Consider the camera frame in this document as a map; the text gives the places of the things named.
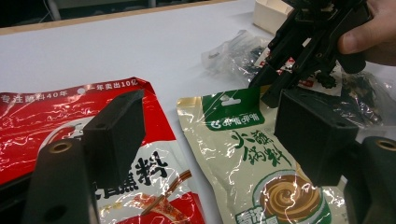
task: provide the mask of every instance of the brown sauce image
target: brown sauce image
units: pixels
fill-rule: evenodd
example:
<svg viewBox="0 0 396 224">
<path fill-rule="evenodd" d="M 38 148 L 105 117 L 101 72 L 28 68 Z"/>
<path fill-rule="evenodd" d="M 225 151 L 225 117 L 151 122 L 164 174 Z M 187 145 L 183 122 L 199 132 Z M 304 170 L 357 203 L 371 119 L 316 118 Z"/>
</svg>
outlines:
<svg viewBox="0 0 396 224">
<path fill-rule="evenodd" d="M 282 175 L 262 189 L 260 204 L 266 217 L 277 216 L 281 222 L 300 221 L 320 207 L 319 189 L 297 175 Z"/>
</svg>

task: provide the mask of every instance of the white box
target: white box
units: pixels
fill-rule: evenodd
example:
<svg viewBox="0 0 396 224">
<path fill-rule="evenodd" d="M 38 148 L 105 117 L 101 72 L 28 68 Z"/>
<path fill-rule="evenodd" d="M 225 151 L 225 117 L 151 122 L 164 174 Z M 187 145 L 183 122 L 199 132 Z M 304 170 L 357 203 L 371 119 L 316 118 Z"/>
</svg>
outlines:
<svg viewBox="0 0 396 224">
<path fill-rule="evenodd" d="M 253 23 L 274 35 L 291 10 L 292 7 L 281 0 L 256 0 Z"/>
</svg>

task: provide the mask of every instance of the clear plastic wrap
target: clear plastic wrap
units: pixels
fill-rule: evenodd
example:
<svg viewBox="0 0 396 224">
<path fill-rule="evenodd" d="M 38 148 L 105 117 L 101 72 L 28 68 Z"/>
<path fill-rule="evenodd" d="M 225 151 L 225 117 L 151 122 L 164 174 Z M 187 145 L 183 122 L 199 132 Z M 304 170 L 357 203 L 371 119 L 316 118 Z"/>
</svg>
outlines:
<svg viewBox="0 0 396 224">
<path fill-rule="evenodd" d="M 247 87 L 269 54 L 268 43 L 269 40 L 240 31 L 234 39 L 203 53 L 202 62 L 207 70 L 240 78 Z M 289 71 L 293 63 L 290 58 L 281 69 Z M 379 81 L 375 75 L 365 71 L 346 74 L 339 65 L 334 67 L 330 76 L 334 79 L 331 87 L 318 83 L 316 74 L 301 80 L 299 87 L 323 93 L 324 100 L 333 106 L 334 111 L 357 124 L 361 133 L 384 136 L 384 132 L 373 130 L 396 130 L 393 80 Z"/>
<path fill-rule="evenodd" d="M 248 31 L 239 31 L 232 40 L 204 52 L 202 64 L 212 73 L 234 74 L 245 86 L 257 75 L 260 67 L 254 63 L 262 55 L 269 41 Z"/>
</svg>

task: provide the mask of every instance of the red package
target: red package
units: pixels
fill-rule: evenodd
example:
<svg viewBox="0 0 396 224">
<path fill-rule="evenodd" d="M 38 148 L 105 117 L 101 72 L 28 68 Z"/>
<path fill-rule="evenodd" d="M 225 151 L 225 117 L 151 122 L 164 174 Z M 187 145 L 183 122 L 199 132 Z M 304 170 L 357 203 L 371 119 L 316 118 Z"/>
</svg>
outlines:
<svg viewBox="0 0 396 224">
<path fill-rule="evenodd" d="M 136 77 L 60 91 L 0 93 L 0 185 L 33 172 L 40 148 L 82 135 L 113 98 L 136 90 L 145 92 L 146 137 L 125 183 L 95 192 L 101 222 L 204 223 L 189 167 L 155 92 Z"/>
</svg>

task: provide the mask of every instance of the transparent plastic bag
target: transparent plastic bag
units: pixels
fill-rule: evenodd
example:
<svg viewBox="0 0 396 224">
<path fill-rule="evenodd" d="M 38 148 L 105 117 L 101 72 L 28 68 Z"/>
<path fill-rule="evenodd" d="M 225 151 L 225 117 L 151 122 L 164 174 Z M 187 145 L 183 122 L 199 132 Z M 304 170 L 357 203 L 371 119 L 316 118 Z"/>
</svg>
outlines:
<svg viewBox="0 0 396 224">
<path fill-rule="evenodd" d="M 233 74 L 247 86 L 261 69 L 254 63 L 268 43 L 269 40 L 242 30 L 234 39 L 204 52 L 201 55 L 202 64 L 214 74 Z"/>
</svg>

